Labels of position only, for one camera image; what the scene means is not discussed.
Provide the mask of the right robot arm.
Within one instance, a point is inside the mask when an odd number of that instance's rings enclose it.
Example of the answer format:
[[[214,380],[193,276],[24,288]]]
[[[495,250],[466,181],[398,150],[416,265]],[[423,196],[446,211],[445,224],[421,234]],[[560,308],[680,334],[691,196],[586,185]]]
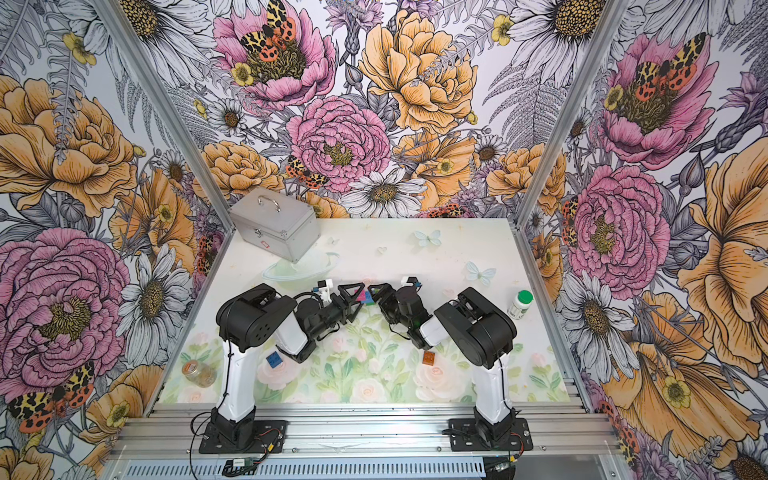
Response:
[[[513,320],[472,287],[430,313],[420,289],[418,281],[398,289],[381,283],[370,285],[368,292],[387,322],[403,327],[416,348],[429,352],[449,339],[472,365],[473,417],[451,419],[442,431],[451,438],[451,449],[530,450],[527,423],[508,399],[507,364],[517,337]]]

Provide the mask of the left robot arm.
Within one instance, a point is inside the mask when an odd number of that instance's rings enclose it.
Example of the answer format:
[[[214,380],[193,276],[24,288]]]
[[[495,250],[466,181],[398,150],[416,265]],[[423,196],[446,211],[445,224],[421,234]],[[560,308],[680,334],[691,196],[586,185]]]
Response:
[[[246,452],[257,438],[253,390],[257,349],[270,339],[284,357],[302,363],[317,344],[353,322],[362,308],[362,282],[334,287],[330,280],[294,297],[261,283],[218,310],[219,336],[227,345],[227,374],[222,399],[212,409],[202,453]]]

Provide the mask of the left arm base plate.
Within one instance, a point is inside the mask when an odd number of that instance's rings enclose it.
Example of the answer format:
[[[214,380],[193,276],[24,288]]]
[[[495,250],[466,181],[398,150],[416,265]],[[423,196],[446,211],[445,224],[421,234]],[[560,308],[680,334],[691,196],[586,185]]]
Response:
[[[288,422],[284,420],[254,420],[242,424],[213,422],[206,426],[197,452],[200,454],[263,454],[281,453]]]

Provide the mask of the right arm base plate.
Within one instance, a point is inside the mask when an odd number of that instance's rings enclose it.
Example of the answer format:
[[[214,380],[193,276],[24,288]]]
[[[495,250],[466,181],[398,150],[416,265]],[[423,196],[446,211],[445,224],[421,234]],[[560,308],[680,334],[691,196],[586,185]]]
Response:
[[[525,453],[532,451],[534,443],[528,422],[516,417],[491,425],[482,417],[453,418],[442,431],[449,437],[454,452],[511,451]]]

